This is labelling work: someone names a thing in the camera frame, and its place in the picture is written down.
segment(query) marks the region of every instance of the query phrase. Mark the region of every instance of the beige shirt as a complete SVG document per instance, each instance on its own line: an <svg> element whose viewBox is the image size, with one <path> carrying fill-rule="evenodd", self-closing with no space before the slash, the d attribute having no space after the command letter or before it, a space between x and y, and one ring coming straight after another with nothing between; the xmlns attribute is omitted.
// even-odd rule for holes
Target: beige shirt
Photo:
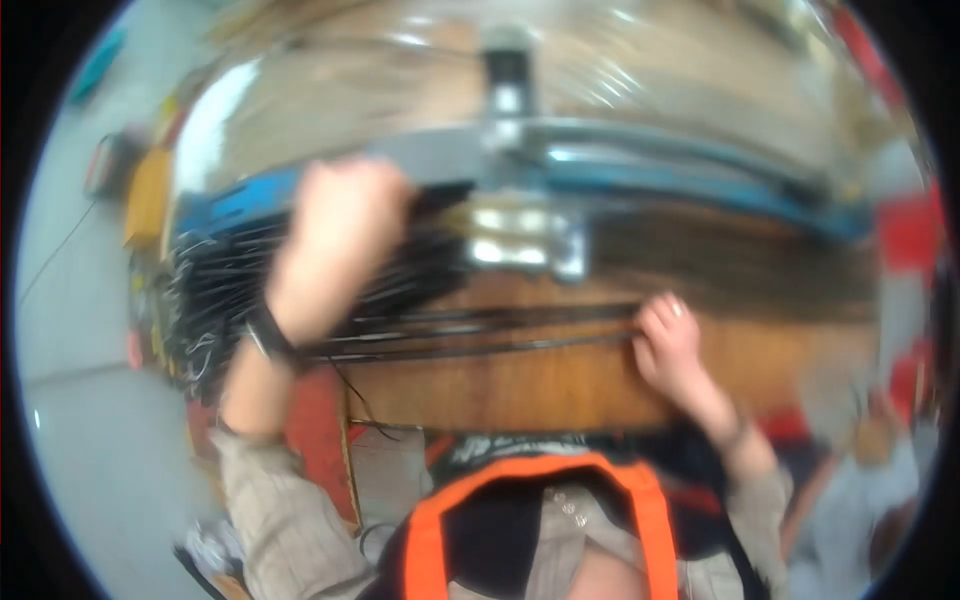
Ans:
<svg viewBox="0 0 960 600"><path fill-rule="evenodd" d="M302 462L281 443L254 444L212 433L233 525L247 556L244 575L255 600L353 600L375 577L329 496L303 476ZM740 485L728 498L733 530L773 600L787 600L780 557L780 522L792 493L782 469ZM540 538L525 600L564 598L588 543L628 564L642 564L643 548L613 525L584 488L565 485L543 493ZM728 554L677 561L681 596L741 600L743 587ZM456 582L451 600L487 599Z"/></svg>

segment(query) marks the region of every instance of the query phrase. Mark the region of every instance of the wire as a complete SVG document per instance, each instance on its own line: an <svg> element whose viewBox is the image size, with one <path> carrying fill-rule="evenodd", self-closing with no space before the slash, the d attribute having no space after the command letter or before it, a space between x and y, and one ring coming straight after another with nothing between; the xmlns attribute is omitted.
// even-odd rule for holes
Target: wire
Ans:
<svg viewBox="0 0 960 600"><path fill-rule="evenodd" d="M18 308L23 306L23 302L26 301L28 296L30 296L30 292L33 291L34 286L40 280L40 276L43 275L43 272L46 271L47 267L50 266L50 263L53 261L53 259L63 249L63 247L66 246L66 243L70 241L70 238L73 236L73 234L77 232L77 229L80 228L80 225L84 222L84 219L86 219L86 215L90 214L90 211L93 210L93 206L95 205L96 203L90 203L90 208L86 210L86 212L84 213L84 216L82 216L80 218L80 221L77 222L77 225L73 226L73 228L70 229L70 232L67 233L66 237L63 238L63 241L60 242L60 245L57 246L54 249L54 251L51 252L49 256L47 256L47 259L43 261L43 264L40 265L40 269L36 272L36 275L34 275L34 278L30 281L30 283L27 285L27 288L23 291L23 296L21 296L20 300L17 301Z"/></svg>
<svg viewBox="0 0 960 600"><path fill-rule="evenodd" d="M350 391L353 392L354 394L357 394L357 397L360 398L360 403L363 404L363 409L367 411L367 417L370 418L371 425L373 425L373 427L377 431L379 431L380 435L383 436L384 438L387 438L388 440L393 440L394 442L400 442L400 439L395 438L394 436L390 435L389 433L383 430L383 425L377 422L377 420L373 417L373 411L370 408L370 403L367 402L367 399L363 397L363 394L360 394L360 392L353 387L353 384L350 383L350 380L347 379L347 376L344 375L342 371L340 371L340 366L333 361L333 358L328 356L327 360L330 362L330 365L333 366L333 370L336 371L338 375L340 375L341 379L343 379L344 383L347 385Z"/></svg>

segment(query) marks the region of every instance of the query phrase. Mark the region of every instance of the orange strap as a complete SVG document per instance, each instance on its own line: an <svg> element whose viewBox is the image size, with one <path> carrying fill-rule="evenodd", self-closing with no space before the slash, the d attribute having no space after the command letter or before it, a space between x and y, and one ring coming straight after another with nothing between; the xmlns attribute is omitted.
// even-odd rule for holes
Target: orange strap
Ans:
<svg viewBox="0 0 960 600"><path fill-rule="evenodd" d="M444 535L441 515L485 484L505 477L536 477L569 468L595 467L605 471L630 493L640 535L651 600L677 599L677 567L666 500L653 470L646 465L615 467L595 452L578 456L538 456L501 459L423 500L410 516L404 592L408 600L446 598Z"/></svg>

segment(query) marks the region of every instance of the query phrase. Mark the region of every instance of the concrete floor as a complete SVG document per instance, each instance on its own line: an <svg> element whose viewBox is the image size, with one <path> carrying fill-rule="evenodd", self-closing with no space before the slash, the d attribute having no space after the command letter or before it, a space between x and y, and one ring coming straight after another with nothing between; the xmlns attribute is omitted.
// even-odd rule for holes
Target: concrete floor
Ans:
<svg viewBox="0 0 960 600"><path fill-rule="evenodd" d="M180 77L210 56L202 34L212 15L203 2L137 0L120 16L127 46L92 102L53 124L20 241L15 339L37 460L78 551L118 598L206 598L170 549L216 504L189 463L180 394L127 368L123 210L90 208L82 187L96 143L131 120L149 122ZM919 291L910 277L883 286L881 378L922 326ZM402 440L370 431L355 445L368 525L399 520L429 485L422 435Z"/></svg>

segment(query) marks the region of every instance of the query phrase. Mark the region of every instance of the hand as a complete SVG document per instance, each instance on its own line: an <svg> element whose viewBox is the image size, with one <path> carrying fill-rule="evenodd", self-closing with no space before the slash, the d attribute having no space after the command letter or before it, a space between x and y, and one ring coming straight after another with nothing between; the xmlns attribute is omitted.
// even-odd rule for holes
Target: hand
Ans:
<svg viewBox="0 0 960 600"><path fill-rule="evenodd" d="M353 159L307 169L266 292L288 340L320 340L349 311L402 240L414 192L385 161Z"/></svg>
<svg viewBox="0 0 960 600"><path fill-rule="evenodd" d="M700 327L673 294L653 298L636 314L643 333L634 338L636 367L651 386L682 404L706 372L700 363Z"/></svg>

